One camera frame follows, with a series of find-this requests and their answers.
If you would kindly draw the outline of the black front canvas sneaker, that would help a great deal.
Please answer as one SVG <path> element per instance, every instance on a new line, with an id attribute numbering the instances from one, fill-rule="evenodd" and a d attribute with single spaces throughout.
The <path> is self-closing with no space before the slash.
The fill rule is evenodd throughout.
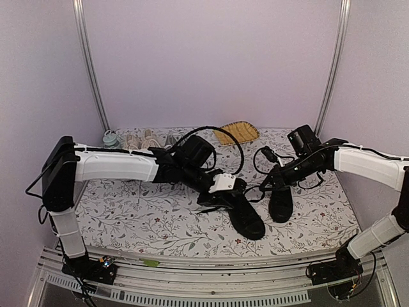
<path id="1" fill-rule="evenodd" d="M 233 210 L 206 208 L 201 213 L 209 213 L 220 209 L 228 213 L 233 228 L 240 235 L 249 240 L 260 240 L 265 236 L 265 224 L 246 197 Z"/>

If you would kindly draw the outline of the black canvas sneaker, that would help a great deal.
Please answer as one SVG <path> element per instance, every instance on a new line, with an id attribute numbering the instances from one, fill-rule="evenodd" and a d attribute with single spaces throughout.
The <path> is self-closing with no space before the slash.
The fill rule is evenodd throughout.
<path id="1" fill-rule="evenodd" d="M 220 209 L 228 213 L 233 228 L 240 235 L 249 240 L 260 240 L 265 236 L 265 224 L 246 197 L 233 210 L 206 208 L 201 213 L 209 213 Z"/>
<path id="2" fill-rule="evenodd" d="M 293 198 L 289 187 L 276 189 L 265 185 L 256 185 L 245 190 L 245 193 L 252 189 L 262 192 L 261 198 L 251 200 L 253 203 L 261 201 L 267 192 L 271 192 L 268 203 L 268 212 L 272 220 L 276 223 L 286 223 L 293 214 Z"/>

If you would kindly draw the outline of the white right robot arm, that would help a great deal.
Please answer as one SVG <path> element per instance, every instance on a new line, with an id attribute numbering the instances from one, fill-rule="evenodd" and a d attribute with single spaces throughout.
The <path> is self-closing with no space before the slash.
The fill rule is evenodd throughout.
<path id="1" fill-rule="evenodd" d="M 293 213 L 290 188 L 312 174 L 326 171 L 355 175 L 399 193 L 397 205 L 383 218 L 348 239 L 333 261 L 318 262 L 307 268 L 314 285 L 338 281 L 363 273 L 361 259 L 408 233 L 408 158 L 355 145 L 345 139 L 322 142 L 309 125 L 287 135 L 295 156 L 287 163 L 283 156 L 265 146 L 262 154 L 274 167 L 267 173 L 261 190 L 270 191 L 269 213 L 273 221 L 284 223 Z"/>

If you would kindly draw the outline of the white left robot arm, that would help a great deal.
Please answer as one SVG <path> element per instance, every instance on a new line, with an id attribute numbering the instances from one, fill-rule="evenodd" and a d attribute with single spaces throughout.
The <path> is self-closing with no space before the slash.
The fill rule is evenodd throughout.
<path id="1" fill-rule="evenodd" d="M 42 206 L 63 249 L 63 272 L 111 285 L 118 270 L 108 256 L 89 258 L 75 216 L 76 182 L 118 179 L 182 183 L 199 193 L 197 202 L 202 206 L 242 209 L 247 203 L 244 182 L 235 174 L 203 166 L 214 152 L 214 147 L 198 135 L 187 136 L 168 150 L 95 148 L 75 144 L 70 136 L 62 137 L 38 178 L 42 181 Z"/>

